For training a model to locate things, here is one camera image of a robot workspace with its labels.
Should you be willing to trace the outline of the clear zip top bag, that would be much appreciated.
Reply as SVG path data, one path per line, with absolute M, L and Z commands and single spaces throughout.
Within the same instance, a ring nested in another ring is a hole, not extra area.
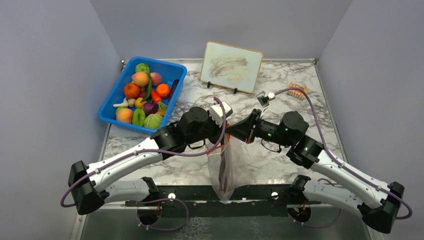
M 229 134 L 207 154 L 207 162 L 212 188 L 223 204 L 231 202 L 236 188 L 251 183 L 251 172 L 243 157 L 241 142 Z

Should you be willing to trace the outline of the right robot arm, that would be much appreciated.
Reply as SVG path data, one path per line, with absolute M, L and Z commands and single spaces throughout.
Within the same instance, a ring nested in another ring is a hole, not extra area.
M 341 187 L 323 185 L 298 175 L 288 190 L 296 203 L 320 202 L 360 215 L 370 228 L 383 234 L 392 230 L 405 188 L 371 177 L 336 157 L 319 141 L 306 135 L 309 124 L 296 111 L 285 113 L 279 124 L 261 118 L 254 109 L 244 120 L 229 126 L 226 133 L 250 144 L 256 138 L 288 148 L 286 156 L 298 166 L 320 173 Z

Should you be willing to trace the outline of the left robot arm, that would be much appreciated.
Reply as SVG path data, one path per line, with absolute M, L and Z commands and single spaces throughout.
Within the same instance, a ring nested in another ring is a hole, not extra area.
M 64 208 L 75 207 L 79 215 L 87 215 L 104 204 L 119 201 L 141 201 L 152 205 L 159 191 L 150 177 L 133 181 L 121 179 L 143 167 L 159 163 L 172 156 L 186 157 L 186 148 L 206 139 L 218 144 L 224 137 L 226 122 L 232 114 L 226 103 L 205 110 L 191 107 L 180 120 L 159 128 L 135 147 L 106 160 L 71 165 L 68 190 L 60 201 Z

